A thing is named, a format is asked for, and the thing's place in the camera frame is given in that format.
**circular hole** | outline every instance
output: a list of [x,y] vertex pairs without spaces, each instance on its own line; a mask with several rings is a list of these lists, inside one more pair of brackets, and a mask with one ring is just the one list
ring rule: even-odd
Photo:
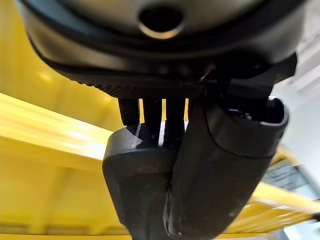
[[155,33],[166,33],[181,25],[183,15],[177,9],[162,6],[143,10],[139,20],[142,25]]

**black plastic housing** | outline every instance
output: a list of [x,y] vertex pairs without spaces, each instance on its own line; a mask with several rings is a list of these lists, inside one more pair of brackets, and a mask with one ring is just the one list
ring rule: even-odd
[[103,175],[134,240],[211,240],[251,197],[276,151],[289,114],[278,99],[263,111],[269,122],[195,103],[182,144],[159,144],[146,124],[116,131]]
[[192,108],[166,204],[165,224],[172,237],[214,239],[246,205],[289,120],[280,100],[269,99],[268,105],[260,120],[214,103]]
[[252,76],[291,56],[306,0],[266,0],[221,27],[164,41],[112,31],[64,1],[16,2],[35,51],[54,70],[116,98],[165,99],[199,97],[212,66],[230,78],[237,69]]

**yellow metal beam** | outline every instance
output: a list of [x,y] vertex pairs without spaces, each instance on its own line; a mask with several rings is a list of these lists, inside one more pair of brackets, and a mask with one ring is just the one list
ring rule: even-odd
[[2,159],[34,161],[54,167],[70,168],[101,174],[102,161],[82,155],[58,151],[48,147],[0,136],[0,155]]
[[66,176],[66,169],[61,167],[52,167],[49,169],[46,179],[41,179],[43,189],[41,189],[37,209],[33,215],[29,233],[44,234],[46,225],[57,197],[60,195],[60,189]]
[[99,160],[113,133],[2,93],[0,113],[2,137]]
[[223,233],[215,239],[246,239],[268,237],[268,233]]
[[320,201],[312,201],[307,197],[264,182],[258,184],[249,202],[260,202],[273,206],[273,208],[286,209],[302,214],[312,215],[320,213]]

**yellow surface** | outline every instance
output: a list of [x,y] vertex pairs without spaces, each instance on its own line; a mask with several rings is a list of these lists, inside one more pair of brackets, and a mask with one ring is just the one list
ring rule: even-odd
[[[0,233],[128,235],[101,170],[110,134],[0,94]],[[225,234],[267,233],[318,212],[319,202],[260,183]]]
[[[0,0],[0,92],[0,238],[131,239],[101,170],[108,138],[122,127],[117,100],[41,62],[12,0]],[[288,157],[280,150],[273,162]],[[318,202],[260,183],[220,238],[266,233],[317,212]]]

